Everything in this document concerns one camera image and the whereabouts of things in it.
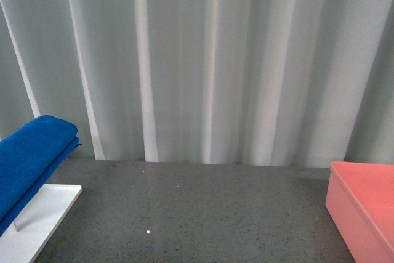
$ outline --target white curtain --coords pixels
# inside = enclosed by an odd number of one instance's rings
[[[0,0],[0,138],[73,157],[394,163],[393,0]]]

